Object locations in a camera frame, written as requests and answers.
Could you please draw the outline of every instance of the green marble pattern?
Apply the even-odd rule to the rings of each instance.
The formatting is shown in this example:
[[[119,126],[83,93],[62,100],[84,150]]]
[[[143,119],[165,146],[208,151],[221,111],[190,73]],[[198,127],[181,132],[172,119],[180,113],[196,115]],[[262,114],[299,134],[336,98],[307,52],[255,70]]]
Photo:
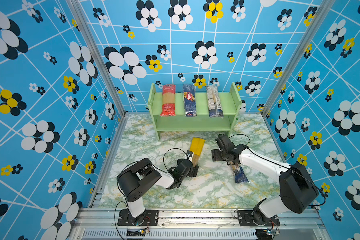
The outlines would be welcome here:
[[[279,185],[257,170],[243,166],[249,183],[236,184],[230,166],[213,162],[211,150],[216,149],[215,138],[221,132],[163,132],[157,140],[150,115],[129,115],[99,207],[114,208],[124,200],[117,189],[116,177],[129,163],[148,157],[164,169],[163,155],[173,147],[187,151],[193,137],[205,139],[196,178],[186,177],[178,189],[167,190],[154,186],[143,196],[147,208],[252,208],[260,200],[280,194]],[[243,114],[233,134],[243,133],[251,138],[249,146],[255,151],[281,161],[272,137],[260,114]],[[247,143],[245,136],[235,136],[235,144]],[[165,155],[167,167],[175,166],[184,153],[174,149]]]

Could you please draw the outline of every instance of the blue pasta package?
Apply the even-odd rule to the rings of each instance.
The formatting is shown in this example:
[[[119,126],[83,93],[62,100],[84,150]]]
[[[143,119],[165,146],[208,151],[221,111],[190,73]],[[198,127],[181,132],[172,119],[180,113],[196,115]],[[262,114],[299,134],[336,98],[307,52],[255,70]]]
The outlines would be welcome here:
[[[195,85],[184,84],[183,95],[184,95],[185,116],[195,117],[196,116]]]

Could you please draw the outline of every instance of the pasta package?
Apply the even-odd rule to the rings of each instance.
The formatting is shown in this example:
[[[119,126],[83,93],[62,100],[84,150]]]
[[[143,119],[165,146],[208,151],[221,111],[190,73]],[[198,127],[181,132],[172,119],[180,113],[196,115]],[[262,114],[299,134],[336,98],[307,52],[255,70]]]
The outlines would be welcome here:
[[[185,116],[195,117],[196,116],[195,85],[184,84],[183,95],[184,95]]]
[[[206,86],[206,96],[208,99],[209,117],[224,117],[221,107],[219,93],[216,86]]]
[[[160,116],[175,116],[175,92],[174,84],[165,84],[163,86],[163,106]]]

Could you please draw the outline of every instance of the red pasta package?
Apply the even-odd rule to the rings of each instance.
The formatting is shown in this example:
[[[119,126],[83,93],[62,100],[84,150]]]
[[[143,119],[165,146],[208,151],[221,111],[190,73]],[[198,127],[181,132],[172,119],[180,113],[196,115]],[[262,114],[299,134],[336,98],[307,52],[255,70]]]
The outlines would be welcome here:
[[[165,84],[163,86],[163,107],[160,116],[175,116],[175,91],[174,84]]]

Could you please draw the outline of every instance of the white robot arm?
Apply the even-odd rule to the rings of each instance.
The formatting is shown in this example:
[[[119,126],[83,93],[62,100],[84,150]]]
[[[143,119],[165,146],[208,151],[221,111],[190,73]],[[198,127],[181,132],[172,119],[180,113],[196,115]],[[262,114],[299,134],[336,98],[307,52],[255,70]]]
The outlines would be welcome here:
[[[216,143],[219,149],[212,150],[213,161],[227,161],[249,166],[269,176],[280,185],[280,195],[263,199],[253,208],[253,221],[257,225],[264,225],[274,215],[286,211],[302,213],[319,195],[303,165],[298,163],[290,165],[273,160],[243,144],[235,146],[224,134],[219,135]],[[147,190],[153,185],[166,189],[179,187],[187,175],[193,175],[193,171],[192,161],[189,158],[179,159],[177,166],[170,168],[168,172],[155,167],[148,158],[123,170],[117,176],[117,181],[126,198],[129,212],[134,218],[133,224],[139,225],[144,219],[146,210],[142,196]]]
[[[212,150],[213,161],[227,161],[249,166],[264,173],[280,185],[280,195],[261,200],[253,208],[254,222],[263,225],[274,215],[302,211],[319,195],[305,167],[290,165],[263,156],[239,144],[235,146],[228,136],[220,134],[216,139],[219,149]]]
[[[155,167],[148,158],[144,158],[117,176],[117,182],[127,201],[129,212],[133,218],[133,225],[140,225],[145,217],[143,195],[153,185],[166,189],[180,187],[187,175],[194,173],[192,158],[179,159],[176,167],[171,167],[168,172]]]

